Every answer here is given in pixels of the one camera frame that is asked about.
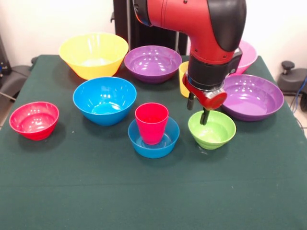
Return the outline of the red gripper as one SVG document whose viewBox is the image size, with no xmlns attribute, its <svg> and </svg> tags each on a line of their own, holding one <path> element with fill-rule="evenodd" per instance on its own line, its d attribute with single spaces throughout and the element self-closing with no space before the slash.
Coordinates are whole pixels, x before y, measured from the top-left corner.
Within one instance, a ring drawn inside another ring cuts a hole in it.
<svg viewBox="0 0 307 230">
<path fill-rule="evenodd" d="M 215 110 L 219 108 L 227 98 L 227 93 L 223 88 L 219 88 L 215 91 L 203 91 L 195 88 L 189 82 L 187 74 L 184 74 L 182 83 L 189 91 L 187 109 L 192 110 L 194 106 L 194 99 L 196 98 L 203 107 L 203 113 L 201 114 L 200 124 L 206 125 L 210 114 L 209 110 Z"/>
</svg>

